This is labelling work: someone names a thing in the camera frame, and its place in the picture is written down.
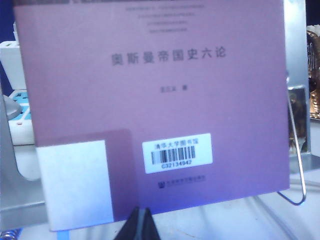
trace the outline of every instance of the white label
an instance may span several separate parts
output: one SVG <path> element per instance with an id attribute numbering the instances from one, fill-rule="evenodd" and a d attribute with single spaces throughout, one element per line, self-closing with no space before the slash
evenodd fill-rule
<path id="1" fill-rule="evenodd" d="M 142 143 L 146 174 L 212 164 L 211 134 L 181 136 Z"/>
<path id="2" fill-rule="evenodd" d="M 104 140 L 36 151 L 52 231 L 114 221 Z"/>

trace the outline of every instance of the white power strip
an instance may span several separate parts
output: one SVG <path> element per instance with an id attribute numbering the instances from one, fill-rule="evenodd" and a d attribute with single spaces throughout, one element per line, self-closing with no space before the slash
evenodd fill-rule
<path id="1" fill-rule="evenodd" d="M 27 91 L 14 90 L 9 98 L 20 104 L 22 108 L 22 111 L 18 116 L 9 120 L 12 144 L 14 146 L 35 144 Z"/>
<path id="2" fill-rule="evenodd" d="M 20 46 L 16 41 L 0 43 L 0 61 L 12 89 L 27 89 Z"/>

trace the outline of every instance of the publisher logo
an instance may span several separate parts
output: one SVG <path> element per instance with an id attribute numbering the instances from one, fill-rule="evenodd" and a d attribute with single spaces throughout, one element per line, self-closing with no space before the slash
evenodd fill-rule
<path id="1" fill-rule="evenodd" d="M 160 182 L 158 182 L 158 186 L 159 186 L 160 189 L 164 189 L 165 186 L 166 186 L 166 182 L 165 181 L 160 181 Z"/>

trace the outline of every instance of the spiral coil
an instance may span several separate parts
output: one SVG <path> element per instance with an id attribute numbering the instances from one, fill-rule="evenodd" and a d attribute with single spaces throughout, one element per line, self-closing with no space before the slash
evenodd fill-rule
<path id="1" fill-rule="evenodd" d="M 18 240 L 22 229 L 15 229 L 9 231 L 3 231 L 0 235 L 0 240 Z"/>

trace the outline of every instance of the gray surface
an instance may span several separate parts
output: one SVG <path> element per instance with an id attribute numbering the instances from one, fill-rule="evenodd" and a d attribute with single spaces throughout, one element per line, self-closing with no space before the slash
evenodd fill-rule
<path id="1" fill-rule="evenodd" d="M 0 90 L 0 231 L 47 221 L 41 181 L 26 180 L 18 172 L 2 96 Z"/>
<path id="2" fill-rule="evenodd" d="M 291 190 L 299 199 L 299 175 Z M 305 173 L 307 181 L 320 183 L 320 170 Z M 297 207 L 278 194 L 224 201 L 199 207 L 154 214 L 162 240 L 319 240 L 320 188 L 307 182 L 307 201 Z M 124 222 L 114 222 L 70 231 L 70 240 L 111 240 Z M 24 228 L 20 240 L 56 240 L 48 224 Z"/>

